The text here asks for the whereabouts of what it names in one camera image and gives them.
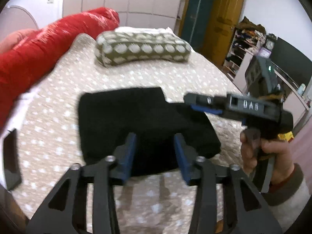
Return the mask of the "right forearm white sleeve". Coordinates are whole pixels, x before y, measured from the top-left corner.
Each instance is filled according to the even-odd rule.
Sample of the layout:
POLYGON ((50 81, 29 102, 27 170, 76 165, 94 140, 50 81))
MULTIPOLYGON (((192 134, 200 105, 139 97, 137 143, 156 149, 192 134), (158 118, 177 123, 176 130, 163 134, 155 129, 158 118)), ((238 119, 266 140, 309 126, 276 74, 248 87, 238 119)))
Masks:
POLYGON ((295 163, 291 175, 283 182, 271 185, 269 192, 263 193, 262 196, 283 232, 286 232, 295 223, 310 199, 300 165, 295 163))

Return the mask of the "right hand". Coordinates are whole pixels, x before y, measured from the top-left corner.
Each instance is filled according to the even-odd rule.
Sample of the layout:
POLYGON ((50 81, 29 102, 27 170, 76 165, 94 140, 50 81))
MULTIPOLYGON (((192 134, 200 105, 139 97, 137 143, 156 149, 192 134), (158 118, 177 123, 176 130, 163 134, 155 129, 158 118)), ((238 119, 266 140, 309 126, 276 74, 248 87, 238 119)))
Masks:
POLYGON ((254 156, 254 150, 258 147, 264 152, 261 160, 274 156, 275 163, 272 172, 271 183, 279 184, 286 180, 295 169, 293 159, 291 156, 290 144, 287 141, 280 139, 266 140, 260 139, 259 142, 249 143, 247 141, 246 132, 244 130, 240 134, 241 155, 243 160, 243 170, 245 173, 250 174, 258 164, 257 158, 254 156))

